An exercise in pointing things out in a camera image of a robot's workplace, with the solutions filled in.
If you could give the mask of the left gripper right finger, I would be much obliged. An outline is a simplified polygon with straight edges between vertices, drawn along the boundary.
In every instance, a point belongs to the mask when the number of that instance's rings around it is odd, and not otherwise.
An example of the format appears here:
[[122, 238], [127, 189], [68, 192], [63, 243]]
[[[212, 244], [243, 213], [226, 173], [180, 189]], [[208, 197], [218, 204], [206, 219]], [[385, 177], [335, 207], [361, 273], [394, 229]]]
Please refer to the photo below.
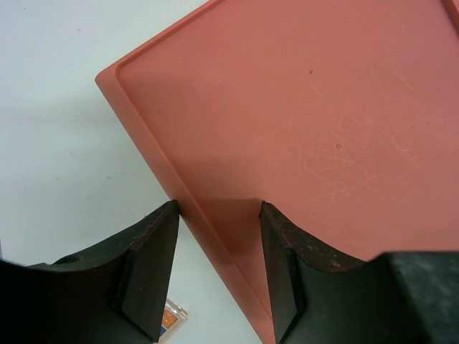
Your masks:
[[458, 253], [386, 252], [365, 262], [260, 209], [277, 343], [456, 343]]

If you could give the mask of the orange drawer box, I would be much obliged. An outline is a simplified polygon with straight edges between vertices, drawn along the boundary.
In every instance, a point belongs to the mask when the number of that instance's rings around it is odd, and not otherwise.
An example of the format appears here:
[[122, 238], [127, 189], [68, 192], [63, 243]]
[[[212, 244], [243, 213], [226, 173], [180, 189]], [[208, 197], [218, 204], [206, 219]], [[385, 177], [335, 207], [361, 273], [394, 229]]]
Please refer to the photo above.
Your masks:
[[95, 81], [263, 343], [263, 201], [360, 259], [458, 248], [456, 1], [208, 1]]

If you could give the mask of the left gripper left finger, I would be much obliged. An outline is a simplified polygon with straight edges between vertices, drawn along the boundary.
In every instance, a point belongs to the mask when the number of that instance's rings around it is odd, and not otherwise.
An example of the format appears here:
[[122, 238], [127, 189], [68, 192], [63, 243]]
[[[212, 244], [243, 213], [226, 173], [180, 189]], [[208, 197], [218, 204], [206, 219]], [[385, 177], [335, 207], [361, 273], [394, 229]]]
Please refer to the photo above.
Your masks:
[[168, 201], [52, 264], [1, 262], [3, 343], [157, 343], [179, 230]]

